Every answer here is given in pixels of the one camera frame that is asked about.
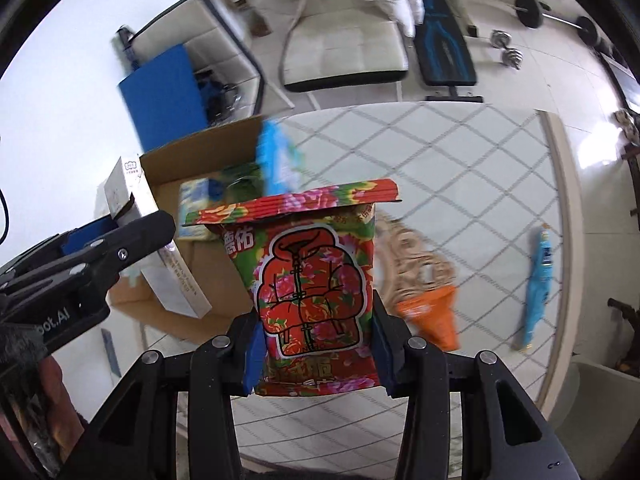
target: barbell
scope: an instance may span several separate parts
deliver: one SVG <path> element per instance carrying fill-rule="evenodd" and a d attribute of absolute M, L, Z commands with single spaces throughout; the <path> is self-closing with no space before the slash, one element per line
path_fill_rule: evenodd
<path fill-rule="evenodd" d="M 569 20 L 564 20 L 557 16 L 552 16 L 551 14 L 545 14 L 543 12 L 544 9 L 542 4 L 537 0 L 516 0 L 513 8 L 516 11 L 516 15 L 518 16 L 520 23 L 525 27 L 539 28 L 545 18 L 548 18 L 577 28 L 578 36 L 587 46 L 596 46 L 600 40 L 595 23 L 586 16 L 579 16 L 576 23 L 572 23 Z"/>

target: cartoon jacket print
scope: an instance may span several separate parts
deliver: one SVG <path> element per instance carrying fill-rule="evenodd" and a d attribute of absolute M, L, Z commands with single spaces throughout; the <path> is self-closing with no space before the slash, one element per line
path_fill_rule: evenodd
<path fill-rule="evenodd" d="M 284 232 L 271 245 L 256 293 L 267 334 L 284 357 L 353 348 L 365 296 L 362 270 L 335 234 L 312 226 Z"/>

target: white box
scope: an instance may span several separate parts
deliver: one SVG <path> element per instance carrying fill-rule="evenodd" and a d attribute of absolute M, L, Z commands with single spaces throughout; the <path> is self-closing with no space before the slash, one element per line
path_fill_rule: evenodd
<path fill-rule="evenodd" d="M 104 192 L 112 218 L 116 218 L 132 199 L 130 209 L 116 220 L 119 226 L 158 211 L 136 156 L 118 160 L 104 184 Z M 180 256 L 174 241 L 140 260 L 138 267 L 166 310 L 198 318 L 211 310 L 211 304 Z"/>

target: dumbbell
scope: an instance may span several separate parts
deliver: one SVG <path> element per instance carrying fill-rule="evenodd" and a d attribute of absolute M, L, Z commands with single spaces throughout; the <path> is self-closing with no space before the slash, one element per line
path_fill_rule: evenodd
<path fill-rule="evenodd" d="M 513 8 L 516 10 L 516 15 L 520 23 L 525 27 L 539 28 L 545 18 L 548 18 L 577 28 L 578 36 L 580 36 L 582 42 L 587 46 L 596 46 L 600 40 L 595 23 L 586 16 L 580 16 L 576 20 L 576 23 L 572 23 L 569 20 L 564 20 L 551 14 L 545 14 L 543 11 L 550 10 L 550 8 L 547 6 L 543 7 L 543 4 L 537 0 L 516 0 Z"/>
<path fill-rule="evenodd" d="M 503 65 L 520 70 L 523 55 L 517 48 L 509 48 L 511 44 L 511 34 L 503 30 L 492 30 L 489 42 L 492 47 L 502 49 L 500 59 Z"/>

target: floral pattern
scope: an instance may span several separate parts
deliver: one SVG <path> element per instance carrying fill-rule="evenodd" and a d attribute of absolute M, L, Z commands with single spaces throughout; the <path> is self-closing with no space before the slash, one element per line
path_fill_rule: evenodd
<path fill-rule="evenodd" d="M 222 239 L 236 242 L 227 254 L 267 336 L 257 394 L 315 396 L 379 384 L 369 350 L 373 203 L 397 199 L 396 184 L 385 179 L 263 197 L 192 219 L 218 224 Z"/>
<path fill-rule="evenodd" d="M 188 213 L 185 225 L 252 222 L 286 213 L 396 200 L 398 200 L 398 186 L 393 180 L 383 178 L 319 187 L 300 193 L 263 196 L 239 204 L 203 209 Z"/>

